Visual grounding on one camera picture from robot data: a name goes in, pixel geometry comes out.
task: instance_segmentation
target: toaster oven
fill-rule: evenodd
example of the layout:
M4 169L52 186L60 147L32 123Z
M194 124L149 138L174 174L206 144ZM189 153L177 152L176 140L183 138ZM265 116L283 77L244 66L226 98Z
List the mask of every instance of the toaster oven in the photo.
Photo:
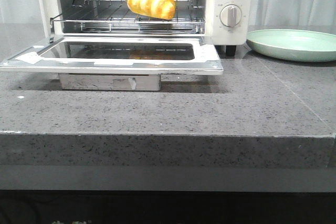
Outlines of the toaster oven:
M39 0L46 39L3 71L54 72L64 89L159 90L162 74L219 75L218 50L246 41L250 0L175 0L170 20L125 0Z

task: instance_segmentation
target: oven knob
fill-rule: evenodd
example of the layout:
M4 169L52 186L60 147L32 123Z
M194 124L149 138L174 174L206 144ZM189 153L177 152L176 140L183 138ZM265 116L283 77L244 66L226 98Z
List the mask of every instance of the oven knob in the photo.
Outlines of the oven knob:
M236 5L225 6L221 12L221 21L223 25L235 27L241 20L241 10Z

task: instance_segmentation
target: oven dial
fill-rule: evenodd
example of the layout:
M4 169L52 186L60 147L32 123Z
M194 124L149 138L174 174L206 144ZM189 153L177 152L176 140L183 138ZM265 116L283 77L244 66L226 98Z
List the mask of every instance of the oven dial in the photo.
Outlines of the oven dial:
M236 5L225 6L221 12L221 21L223 25L235 27L241 20L241 10Z

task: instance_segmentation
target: oven door glass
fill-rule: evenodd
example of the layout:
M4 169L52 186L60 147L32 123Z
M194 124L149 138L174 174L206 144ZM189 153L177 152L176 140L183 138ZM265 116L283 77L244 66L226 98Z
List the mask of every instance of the oven door glass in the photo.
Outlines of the oven door glass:
M3 71L88 74L205 74L223 67L202 38L56 36L4 60Z

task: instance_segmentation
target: wire rack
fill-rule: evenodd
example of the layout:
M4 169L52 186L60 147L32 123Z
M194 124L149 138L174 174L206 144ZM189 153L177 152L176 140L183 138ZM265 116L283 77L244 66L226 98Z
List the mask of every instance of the wire rack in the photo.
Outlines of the wire rack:
M52 18L51 25L64 23L65 33L203 33L203 8L191 0L175 3L174 17L163 20L131 12L125 0L84 0Z

